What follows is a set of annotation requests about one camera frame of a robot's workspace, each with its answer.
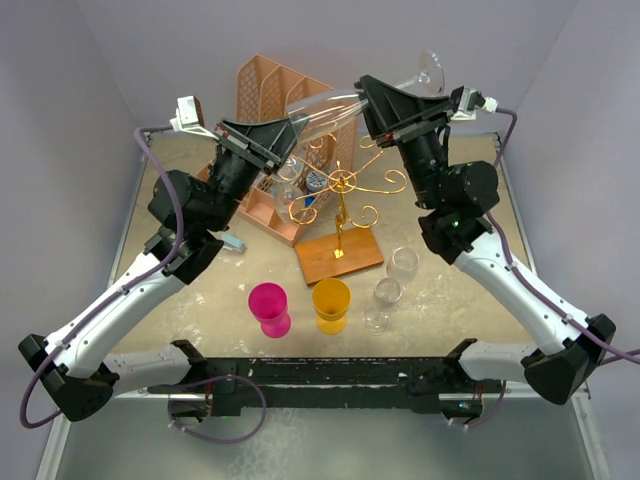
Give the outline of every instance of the magenta cup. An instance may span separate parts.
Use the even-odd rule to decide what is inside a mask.
[[[251,290],[249,310],[260,322],[262,332],[267,337],[284,337],[291,328],[291,318],[287,313],[287,294],[280,285],[261,283]]]

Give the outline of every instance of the robotic arm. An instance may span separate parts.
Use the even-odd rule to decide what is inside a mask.
[[[605,315],[589,318],[568,304],[505,251],[499,232],[484,219],[499,201],[495,168],[486,162],[449,165],[446,141],[440,142],[440,133],[448,135],[450,121],[472,118],[480,108],[495,111],[495,101],[465,87],[448,97],[420,98],[370,76],[362,77],[356,87],[368,100],[363,115],[371,138],[382,148],[398,148],[416,205],[432,210],[418,219],[427,247],[492,293],[534,343],[465,340],[446,357],[398,359],[206,359],[185,340],[155,352],[110,354],[155,306],[209,266],[223,245],[209,232],[226,230],[257,175],[277,171],[296,143],[289,119],[252,125],[222,120],[210,132],[204,128],[198,102],[188,97],[178,102],[174,130],[214,138],[218,150],[207,181],[185,172],[168,173],[184,218],[177,257],[135,289],[126,288],[129,279],[157,266],[176,239],[174,207],[158,181],[149,211],[162,227],[129,270],[66,326],[46,338],[29,335],[19,345],[33,370],[61,349],[40,380],[69,420],[89,417],[119,393],[203,380],[213,376],[211,372],[252,376],[275,407],[343,408],[348,403],[350,408],[411,408],[421,413],[468,409],[457,402],[447,406],[438,395],[473,392],[476,381],[487,379],[528,383],[543,398],[563,404],[591,374],[604,351],[567,320],[570,316],[607,343],[614,324]],[[516,278],[515,269],[530,288]],[[86,312],[114,293],[120,294],[118,299],[65,344]],[[252,406],[246,390],[227,383],[217,389],[220,396],[212,414],[234,415],[241,406]]]

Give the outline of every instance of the beige table surface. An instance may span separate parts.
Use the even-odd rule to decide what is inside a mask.
[[[166,169],[196,174],[214,155],[215,144],[187,136],[159,136],[153,151]],[[362,165],[374,149],[357,148],[355,165]],[[452,137],[450,162],[492,161],[495,149],[491,137]],[[389,168],[404,171],[400,155],[389,149],[359,176],[358,185],[380,188]],[[118,275],[130,265],[158,223],[147,212],[157,173],[149,164],[122,252]],[[504,226],[512,251],[526,260],[523,243],[507,193],[500,179],[502,201],[494,208]],[[321,333],[315,325],[311,289],[303,280],[293,248],[287,247],[239,217],[229,232],[247,245],[244,254],[222,250],[211,266],[191,285],[168,299],[134,328],[116,347],[119,353],[155,349],[180,338],[189,339],[205,356],[437,356],[447,354],[465,338],[489,342],[526,342],[530,337],[507,310],[480,285],[440,257],[430,253],[420,237],[418,216],[426,212],[413,205],[410,185],[397,195],[355,192],[347,196],[354,215],[370,203],[380,211],[373,233],[385,257],[398,247],[412,246],[420,255],[415,280],[393,314],[391,328],[383,335],[368,333],[362,314],[372,303],[373,288],[385,276],[384,266],[343,277],[352,292],[345,330],[336,336]],[[302,241],[334,231],[337,200],[318,216]],[[260,330],[247,307],[253,287],[262,282],[281,284],[289,298],[290,332],[270,339]]]

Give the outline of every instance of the wooden board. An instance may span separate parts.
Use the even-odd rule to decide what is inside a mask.
[[[296,245],[300,268],[308,286],[325,278],[339,277],[384,263],[382,252],[369,228],[345,230],[342,258],[333,255],[337,244],[337,235],[332,233]]]

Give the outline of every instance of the wall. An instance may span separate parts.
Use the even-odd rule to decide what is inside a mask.
[[[26,431],[17,351],[104,289],[140,168],[134,123],[75,0],[0,2],[0,465],[34,478],[48,428]],[[38,394],[32,420],[52,411]]]
[[[236,72],[264,54],[329,85],[389,82],[437,52],[449,88],[467,84],[517,107],[576,0],[79,0],[134,114],[164,123],[178,96],[205,118],[235,115]],[[469,124],[496,131],[504,119]]]
[[[507,161],[540,276],[640,346],[640,4],[582,0],[519,109]],[[589,382],[615,478],[637,478],[640,370]]]

